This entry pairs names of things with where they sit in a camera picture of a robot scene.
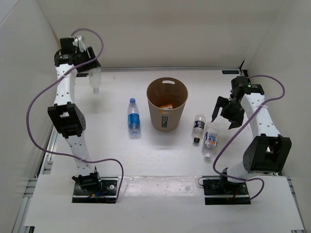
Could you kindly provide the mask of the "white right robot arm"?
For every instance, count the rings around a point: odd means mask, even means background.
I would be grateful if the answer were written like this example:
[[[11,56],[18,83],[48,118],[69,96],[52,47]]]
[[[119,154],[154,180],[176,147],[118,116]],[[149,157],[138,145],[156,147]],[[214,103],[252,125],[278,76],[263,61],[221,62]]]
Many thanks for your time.
[[[236,183],[253,181],[258,175],[265,173],[279,173],[283,170],[289,155],[292,142],[290,138],[281,135],[270,117],[267,103],[280,100],[285,95],[285,87],[277,82],[282,93],[276,98],[265,98],[263,87],[251,83],[246,76],[237,76],[231,80],[231,94],[229,98],[218,97],[212,113],[212,119],[222,116],[230,122],[230,129],[238,131],[229,139],[221,149],[215,162],[233,140],[246,126],[250,126],[252,142],[243,154],[242,161],[217,171],[221,180],[218,182],[219,190],[224,194],[231,193],[236,188]]]

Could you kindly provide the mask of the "clear unlabelled plastic bottle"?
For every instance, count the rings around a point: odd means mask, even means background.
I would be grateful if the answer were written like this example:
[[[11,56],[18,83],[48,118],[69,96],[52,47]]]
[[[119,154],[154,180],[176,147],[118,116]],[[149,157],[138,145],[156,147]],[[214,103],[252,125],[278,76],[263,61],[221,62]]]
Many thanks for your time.
[[[89,84],[93,90],[94,94],[99,94],[102,79],[101,79],[101,69],[95,68],[89,71]]]

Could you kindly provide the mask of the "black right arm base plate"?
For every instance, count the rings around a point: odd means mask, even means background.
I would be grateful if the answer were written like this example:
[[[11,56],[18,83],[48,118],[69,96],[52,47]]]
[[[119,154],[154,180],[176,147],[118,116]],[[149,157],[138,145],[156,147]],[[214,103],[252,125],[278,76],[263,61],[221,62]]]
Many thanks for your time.
[[[198,179],[204,189],[205,205],[247,205],[251,204],[246,182],[229,182],[226,177]]]

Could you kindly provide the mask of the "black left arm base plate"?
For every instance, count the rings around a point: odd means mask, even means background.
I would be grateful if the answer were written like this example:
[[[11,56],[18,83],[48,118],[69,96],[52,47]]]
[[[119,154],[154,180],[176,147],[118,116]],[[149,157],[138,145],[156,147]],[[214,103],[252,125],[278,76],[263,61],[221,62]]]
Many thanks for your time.
[[[94,191],[83,190],[77,183],[72,194],[72,203],[115,204],[117,199],[117,177],[101,177],[101,184]]]

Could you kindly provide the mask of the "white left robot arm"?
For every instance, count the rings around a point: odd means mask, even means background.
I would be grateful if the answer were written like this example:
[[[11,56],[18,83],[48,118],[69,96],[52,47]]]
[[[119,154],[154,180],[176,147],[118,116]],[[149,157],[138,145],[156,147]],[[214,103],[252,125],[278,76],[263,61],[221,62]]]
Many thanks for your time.
[[[75,104],[75,78],[77,73],[98,67],[94,61],[88,65],[77,67],[95,57],[92,47],[86,47],[82,36],[60,39],[61,49],[54,56],[57,77],[63,79],[57,85],[56,98],[52,107],[48,107],[48,115],[58,133],[68,143],[71,152],[76,156],[77,175],[73,180],[84,191],[97,194],[102,189],[102,181],[94,164],[87,164],[90,160],[87,150],[84,130],[86,120]]]

